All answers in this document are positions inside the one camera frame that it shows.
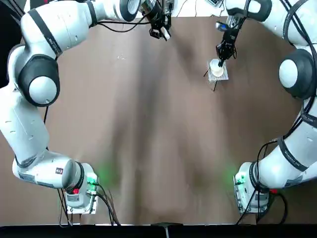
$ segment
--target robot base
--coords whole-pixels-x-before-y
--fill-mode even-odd
[[[87,163],[82,163],[82,166],[84,168],[84,171],[85,171],[85,179],[86,181],[83,182],[83,185],[82,187],[80,188],[79,190],[79,194],[82,194],[84,197],[85,196],[88,196],[86,194],[86,191],[87,191],[87,175],[88,174],[95,174],[93,168],[87,164]],[[68,214],[96,214],[97,212],[97,205],[98,205],[98,197],[97,196],[90,196],[90,199],[89,199],[89,203],[87,206],[84,206],[84,207],[71,207],[69,205],[67,205],[67,212]]]
[[[260,193],[258,198],[258,192],[253,195],[254,188],[251,185],[249,178],[250,162],[244,163],[236,176],[233,176],[234,184],[234,196],[239,209],[239,213],[242,215],[251,199],[250,205],[247,208],[246,214],[258,213],[258,199],[260,199],[260,213],[267,210],[268,193]]]

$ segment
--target wire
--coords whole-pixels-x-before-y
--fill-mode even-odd
[[[268,199],[268,205],[267,205],[267,209],[264,213],[262,213],[258,219],[257,219],[257,223],[269,212],[273,202],[275,201],[276,197],[281,197],[283,203],[284,203],[284,213],[283,213],[283,217],[281,219],[281,221],[279,222],[279,224],[284,224],[286,221],[286,218],[288,216],[288,202],[285,198],[285,196],[282,193],[269,193],[269,199]]]
[[[72,226],[72,224],[69,222],[69,218],[68,218],[68,213],[67,213],[67,205],[66,205],[66,202],[65,202],[65,206],[64,206],[64,203],[63,203],[63,199],[65,200],[65,197],[64,197],[64,194],[63,194],[63,191],[62,189],[59,191],[59,189],[57,189],[57,192],[58,192],[58,196],[59,196],[59,200],[60,200],[60,205],[61,205],[61,208],[60,208],[60,215],[59,215],[59,226],[61,228],[65,228],[65,227],[69,227],[69,226]],[[67,218],[67,225],[66,226],[63,226],[61,224],[61,215],[62,215],[62,211],[64,210],[64,214],[65,214],[65,217]]]
[[[44,115],[44,120],[43,120],[44,124],[46,123],[46,118],[48,116],[48,112],[49,112],[49,106],[47,106],[45,109],[45,115]]]
[[[108,201],[99,193],[96,194],[96,196],[98,196],[99,198],[102,199],[102,201],[106,204],[108,211],[110,212],[111,216],[113,217],[114,222],[117,224],[117,226],[121,226],[121,224],[119,223],[119,221],[116,219],[116,217],[113,214],[112,209],[110,208],[110,205],[108,203]]]
[[[131,27],[130,29],[128,29],[128,30],[124,30],[124,31],[118,31],[118,30],[114,30],[114,29],[112,29],[112,28],[110,28],[110,27],[108,27],[108,26],[106,26],[106,25],[104,25],[102,22],[98,22],[97,23],[97,25],[101,25],[101,26],[103,26],[103,27],[105,27],[105,28],[107,28],[108,30],[110,30],[110,31],[113,31],[113,32],[117,32],[117,33],[125,33],[125,32],[129,32],[129,31],[132,31],[139,23],[141,23],[141,21],[143,21],[144,20],[144,18],[146,17],[147,15],[144,15],[142,18],[141,18],[141,20],[140,21],[138,21],[137,23],[135,23],[134,24],[134,26],[133,27]]]
[[[249,203],[248,203],[246,209],[244,210],[242,216],[241,216],[241,217],[239,218],[239,220],[237,221],[236,225],[238,225],[238,224],[242,221],[243,217],[246,215],[247,210],[248,210],[248,208],[249,208],[249,206],[250,206],[250,203],[251,203],[251,201],[252,201],[252,198],[253,198],[254,194],[256,194],[256,190],[255,190],[255,189],[254,189],[254,191],[253,191],[253,193],[252,193],[252,196],[251,196],[251,198],[250,198],[250,200],[249,200]]]
[[[263,153],[262,159],[265,158],[267,147],[268,147],[268,144],[265,145],[265,149],[264,149],[264,153]],[[258,182],[260,181],[259,180],[259,178],[260,178],[260,174],[259,174],[259,157],[260,157],[260,154],[258,154],[258,158],[257,158],[257,180],[258,180]],[[260,190],[258,190],[258,216],[256,218],[256,224],[258,223],[259,216],[260,216]]]
[[[224,0],[222,0],[221,5],[219,6],[219,7],[223,6],[223,10],[221,10],[221,12],[220,12],[220,16],[221,16],[222,12],[224,11],[224,4],[223,4],[223,1],[224,1]]]
[[[124,24],[124,25],[147,25],[147,24],[150,24],[150,22],[120,22],[120,21],[99,21],[98,23]]]
[[[197,0],[195,1],[195,17],[197,16],[196,6],[197,6]]]
[[[44,124],[46,123],[48,112],[49,112],[49,106],[47,106],[46,109],[45,109],[45,115],[44,115],[44,119],[43,119]],[[68,217],[68,213],[67,213],[67,205],[66,205],[66,199],[65,199],[65,196],[64,196],[64,192],[62,191],[62,189],[61,190],[57,189],[57,192],[58,192],[60,205],[61,205],[61,207],[60,207],[60,216],[59,216],[59,226],[62,227],[62,228],[65,228],[65,227],[68,227],[68,226],[72,226],[72,222],[71,223],[69,222],[69,217]],[[62,211],[64,211],[65,217],[67,218],[67,225],[66,226],[62,226],[62,224],[61,224]]]
[[[291,5],[291,3],[290,3],[288,0],[284,0],[284,1],[283,1],[283,0],[280,0],[280,2],[282,3],[282,5],[285,7],[286,11],[289,12],[290,9],[287,8],[286,4],[289,6],[289,8],[291,8],[292,5]],[[296,29],[298,30],[299,34],[307,41],[308,45],[309,45],[310,48],[311,48],[312,55],[313,55],[313,60],[314,60],[314,79],[315,79],[314,85],[315,85],[315,87],[317,87],[317,68],[316,68],[316,66],[317,66],[317,52],[316,52],[316,50],[315,50],[315,48],[314,48],[314,46],[313,46],[313,43],[312,43],[312,41],[311,41],[311,39],[310,39],[310,37],[309,37],[307,31],[305,30],[303,24],[301,23],[301,21],[300,21],[300,19],[298,18],[298,16],[297,16],[296,13],[294,13],[294,15],[292,16],[292,21],[293,21],[293,23],[294,23]],[[304,111],[305,111],[306,113],[308,113],[308,112],[310,111],[310,109],[311,109],[311,107],[312,107],[312,105],[313,105],[313,103],[314,103],[314,100],[315,100],[315,95],[311,96],[311,98],[310,98],[308,104],[307,104],[306,107],[304,108]],[[293,126],[291,127],[291,129],[287,132],[287,134],[283,136],[283,139],[286,139],[288,136],[290,136],[290,135],[299,127],[299,125],[300,125],[302,122],[303,122],[303,120],[301,119],[301,116],[299,116],[299,117],[296,119],[296,121],[295,121],[295,123],[293,124]],[[264,144],[264,145],[261,147],[261,149],[260,149],[260,151],[259,151],[259,153],[258,153],[257,165],[259,164],[259,156],[260,156],[260,153],[261,153],[262,149],[263,149],[265,146],[267,146],[267,144],[269,144],[269,143],[266,143],[266,144]],[[258,169],[257,175],[258,175],[258,182],[259,182],[259,166],[257,166],[257,169]],[[281,222],[280,222],[280,224],[283,224],[283,223],[285,222],[286,218],[287,218],[287,215],[288,215],[288,204],[287,204],[286,198],[285,198],[281,193],[279,193],[277,196],[280,196],[280,197],[282,198],[283,202],[284,202],[284,215],[283,215],[282,220],[281,220]],[[262,215],[261,217],[259,217],[259,197],[258,197],[258,218],[257,218],[257,222],[258,222],[264,215]]]
[[[16,3],[15,0],[9,0],[8,2],[14,8],[14,10],[16,11],[16,13],[19,15],[21,19],[22,16],[25,14],[24,10],[20,8],[20,6]]]
[[[113,203],[112,194],[111,194],[110,190],[108,189],[108,193],[110,194],[110,197],[108,197],[108,195],[107,195],[107,193],[106,193],[104,187],[103,187],[101,184],[99,184],[99,183],[97,184],[97,186],[99,186],[99,187],[102,189],[102,191],[103,191],[103,193],[104,193],[104,195],[105,195],[105,199],[106,199],[107,201],[110,201],[110,206],[111,206],[111,209],[112,209],[113,217],[112,217],[112,215],[111,215],[111,213],[110,213],[109,210],[108,210],[108,212],[109,212],[110,222],[111,222],[111,224],[113,225],[114,218],[116,218],[116,219],[118,220],[118,217],[117,217],[117,214],[116,214],[116,211],[115,211],[115,208],[114,208],[114,203]]]
[[[178,15],[180,14],[180,12],[182,11],[182,8],[183,8],[184,4],[185,4],[187,1],[188,1],[188,0],[185,0],[185,1],[183,2],[183,4],[182,4],[182,6],[180,7],[180,10],[179,10],[179,12],[178,12],[178,14],[177,14],[176,17],[178,17]]]

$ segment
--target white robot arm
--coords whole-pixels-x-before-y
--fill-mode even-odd
[[[245,162],[234,176],[234,187],[240,213],[265,212],[268,192],[285,188],[317,177],[317,102],[316,52],[317,2],[315,0],[226,0],[229,14],[227,24],[218,23],[224,31],[223,41],[217,46],[219,66],[232,56],[232,49],[246,18],[254,19],[275,35],[289,41],[296,50],[286,56],[279,68],[280,81],[287,92],[301,98],[305,108],[298,116],[290,133],[273,141],[278,146],[259,162]],[[296,13],[310,41],[302,29],[294,24]]]
[[[15,153],[12,170],[23,181],[66,191],[73,213],[90,212],[98,178],[88,164],[47,149],[49,134],[37,107],[59,94],[56,58],[83,42],[104,19],[132,21],[140,0],[58,1],[30,10],[21,19],[25,41],[8,59],[9,84],[0,89],[0,130]]]

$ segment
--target white object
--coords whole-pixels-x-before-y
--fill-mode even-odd
[[[261,22],[267,29],[275,35],[283,36],[283,25],[287,12],[280,0],[270,0],[272,9],[268,18]],[[298,0],[289,0],[291,5],[294,5]],[[227,0],[227,9],[239,8],[244,9],[246,0]],[[249,12],[257,13],[260,10],[260,5],[257,1],[252,0],[249,5]],[[317,40],[317,1],[309,0],[304,3],[298,10],[297,15],[306,29],[312,42]],[[304,49],[310,54],[311,49],[308,43],[302,38],[291,21],[288,29],[288,38],[296,48]],[[298,69],[295,63],[291,60],[285,60],[279,69],[280,81],[284,87],[292,87],[298,77]],[[317,117],[317,101],[313,103],[309,114]],[[298,160],[299,163],[308,167],[304,172],[294,168],[284,157],[279,146],[277,146],[269,155],[259,162],[260,183],[268,188],[285,188],[302,182],[315,179],[317,177],[317,129],[303,122],[297,129],[285,139],[285,144],[290,153]],[[255,188],[250,180],[250,162],[245,162],[239,169],[238,174],[245,174],[245,182],[241,185],[235,185],[236,201],[240,212],[243,212],[249,200],[251,199],[248,212],[258,212],[257,196],[252,198]],[[266,209],[267,194],[260,194],[263,199],[260,202],[261,211]]]
[[[122,0],[92,1],[97,20],[124,20],[124,14],[120,13],[121,2]],[[139,3],[140,0],[130,0],[129,10],[134,11]],[[92,24],[87,3],[56,1],[38,7],[36,11],[62,52],[77,46],[87,38]],[[19,91],[17,78],[33,55],[46,55],[52,59],[56,57],[28,13],[21,18],[21,31],[25,46],[17,47],[11,52],[7,68],[9,84],[0,89],[0,130],[16,155],[12,164],[13,174],[26,182],[66,189],[69,213],[95,213],[97,199],[86,191],[97,189],[96,186],[92,188],[88,184],[87,174],[98,181],[97,175],[90,165],[81,164],[81,169],[80,164],[71,158],[46,149],[49,134],[43,119],[37,108]],[[51,101],[57,89],[50,78],[40,76],[32,81],[29,91],[31,98],[42,104]],[[73,194],[73,189],[77,187],[78,193]]]
[[[211,68],[211,73],[215,76],[215,77],[221,77],[223,75],[223,67],[219,67],[219,59],[213,59],[210,62],[210,68]]]
[[[50,78],[40,76],[31,82],[29,92],[34,102],[44,105],[55,98],[57,87]]]
[[[218,63],[219,59],[212,59],[211,61],[207,62],[209,83],[216,83],[217,81],[229,79],[226,62],[223,63],[223,66],[220,69],[218,69],[219,67],[217,68]],[[216,73],[212,72],[212,67],[216,68]]]
[[[282,85],[291,88],[297,81],[298,69],[292,60],[287,59],[281,64],[278,74]]]

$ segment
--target metal stand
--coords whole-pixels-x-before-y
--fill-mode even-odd
[[[207,69],[206,73],[204,74],[204,77],[207,75],[209,70],[210,70],[210,68]],[[213,89],[212,89],[213,92],[216,90],[217,83],[218,83],[218,80],[215,80],[215,83],[214,83],[214,86],[213,86]]]

